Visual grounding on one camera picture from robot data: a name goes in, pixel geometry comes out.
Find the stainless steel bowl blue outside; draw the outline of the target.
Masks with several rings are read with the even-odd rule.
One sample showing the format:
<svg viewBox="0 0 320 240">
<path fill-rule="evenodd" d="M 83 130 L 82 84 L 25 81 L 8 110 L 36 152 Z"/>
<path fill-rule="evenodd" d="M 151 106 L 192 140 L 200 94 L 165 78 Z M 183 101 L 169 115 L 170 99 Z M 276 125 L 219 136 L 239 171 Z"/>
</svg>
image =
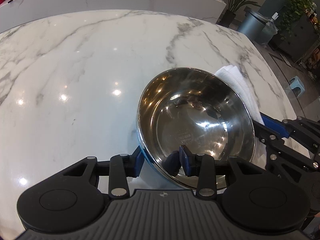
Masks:
<svg viewBox="0 0 320 240">
<path fill-rule="evenodd" d="M 255 152 L 253 121 L 240 96 L 219 77 L 195 68 L 166 70 L 147 84 L 137 132 L 150 166 L 185 189 L 195 189 L 197 177 L 169 166 L 181 145 L 222 161 L 230 155 L 251 161 Z"/>
</svg>

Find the small blue plastic stool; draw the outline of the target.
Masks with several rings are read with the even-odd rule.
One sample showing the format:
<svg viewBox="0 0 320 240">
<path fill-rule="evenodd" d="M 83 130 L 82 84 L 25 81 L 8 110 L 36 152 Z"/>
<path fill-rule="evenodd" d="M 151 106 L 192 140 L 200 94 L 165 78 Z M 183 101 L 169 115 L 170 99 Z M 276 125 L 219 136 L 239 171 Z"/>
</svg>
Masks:
<svg viewBox="0 0 320 240">
<path fill-rule="evenodd" d="M 290 89 L 296 93 L 296 97 L 299 98 L 305 92 L 304 84 L 298 76 L 294 76 L 289 80 Z"/>
</svg>

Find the potted green leafy plant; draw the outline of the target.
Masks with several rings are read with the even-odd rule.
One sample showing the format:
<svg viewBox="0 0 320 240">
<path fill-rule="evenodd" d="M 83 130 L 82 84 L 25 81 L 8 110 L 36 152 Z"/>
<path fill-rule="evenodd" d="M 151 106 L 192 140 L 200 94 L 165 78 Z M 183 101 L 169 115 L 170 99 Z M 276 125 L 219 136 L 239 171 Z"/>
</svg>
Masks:
<svg viewBox="0 0 320 240">
<path fill-rule="evenodd" d="M 236 17 L 236 12 L 243 6 L 252 5 L 261 7 L 258 2 L 253 0 L 227 0 L 227 10 L 222 16 L 219 25 L 228 28 Z"/>
</svg>

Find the marble tv cabinet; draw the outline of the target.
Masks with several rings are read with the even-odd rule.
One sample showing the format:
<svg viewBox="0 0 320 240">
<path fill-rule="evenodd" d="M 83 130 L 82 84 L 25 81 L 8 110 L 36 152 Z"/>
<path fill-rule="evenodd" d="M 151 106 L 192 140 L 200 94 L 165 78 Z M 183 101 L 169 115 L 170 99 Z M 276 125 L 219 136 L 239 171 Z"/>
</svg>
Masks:
<svg viewBox="0 0 320 240">
<path fill-rule="evenodd" d="M 1 4 L 1 31 L 45 17 L 88 10 L 146 10 L 216 23 L 222 0 L 14 0 Z"/>
</svg>

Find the grey pedal trash bin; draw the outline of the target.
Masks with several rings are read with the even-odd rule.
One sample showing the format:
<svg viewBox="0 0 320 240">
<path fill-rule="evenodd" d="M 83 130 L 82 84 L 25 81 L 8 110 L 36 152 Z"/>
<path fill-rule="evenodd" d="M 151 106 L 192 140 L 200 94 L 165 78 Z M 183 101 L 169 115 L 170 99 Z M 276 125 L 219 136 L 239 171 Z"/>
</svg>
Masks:
<svg viewBox="0 0 320 240">
<path fill-rule="evenodd" d="M 236 31 L 246 35 L 249 40 L 254 41 L 261 33 L 267 22 L 268 18 L 252 9 L 249 9 L 245 13 L 245 19 Z"/>
</svg>

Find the dark grey side cabinet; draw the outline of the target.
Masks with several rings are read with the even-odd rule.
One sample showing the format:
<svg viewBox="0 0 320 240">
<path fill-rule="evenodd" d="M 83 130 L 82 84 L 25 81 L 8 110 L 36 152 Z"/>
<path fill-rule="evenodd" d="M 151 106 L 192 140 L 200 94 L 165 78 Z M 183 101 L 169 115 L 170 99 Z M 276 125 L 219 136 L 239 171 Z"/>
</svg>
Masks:
<svg viewBox="0 0 320 240">
<path fill-rule="evenodd" d="M 289 55 L 294 62 L 299 61 L 317 42 L 319 35 L 304 14 L 300 20 L 292 25 L 291 33 L 278 32 L 271 40 L 271 44 L 279 51 Z"/>
</svg>

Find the climbing green vine plant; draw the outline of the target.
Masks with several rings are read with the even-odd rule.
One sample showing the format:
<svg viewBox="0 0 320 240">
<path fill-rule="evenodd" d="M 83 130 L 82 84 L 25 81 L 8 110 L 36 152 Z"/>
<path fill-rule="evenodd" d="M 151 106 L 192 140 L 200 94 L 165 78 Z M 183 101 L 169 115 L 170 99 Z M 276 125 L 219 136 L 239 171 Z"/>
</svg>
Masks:
<svg viewBox="0 0 320 240">
<path fill-rule="evenodd" d="M 279 14 L 277 28 L 282 40 L 286 35 L 291 36 L 292 26 L 298 22 L 303 15 L 311 15 L 317 9 L 317 4 L 313 0 L 285 0 L 283 8 Z"/>
</svg>

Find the white cloth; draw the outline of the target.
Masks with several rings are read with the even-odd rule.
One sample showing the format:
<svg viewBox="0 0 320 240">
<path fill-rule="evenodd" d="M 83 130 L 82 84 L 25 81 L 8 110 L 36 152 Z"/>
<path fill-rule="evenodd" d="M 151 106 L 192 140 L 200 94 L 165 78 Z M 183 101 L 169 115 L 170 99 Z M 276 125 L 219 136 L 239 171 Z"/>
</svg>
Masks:
<svg viewBox="0 0 320 240">
<path fill-rule="evenodd" d="M 233 65 L 224 66 L 215 73 L 215 76 L 227 83 L 240 96 L 251 118 L 264 125 L 253 89 L 250 88 L 239 68 Z"/>
</svg>

